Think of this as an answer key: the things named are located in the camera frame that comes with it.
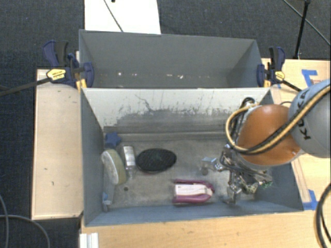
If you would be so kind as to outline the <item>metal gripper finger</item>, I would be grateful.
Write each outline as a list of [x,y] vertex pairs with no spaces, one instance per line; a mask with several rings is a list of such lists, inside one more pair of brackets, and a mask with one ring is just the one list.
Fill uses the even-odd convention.
[[240,200],[242,188],[237,183],[229,183],[227,187],[227,198],[224,200],[226,204],[236,204]]
[[207,175],[209,171],[222,172],[224,171],[224,166],[220,164],[217,158],[203,158],[201,160],[201,173],[202,175]]

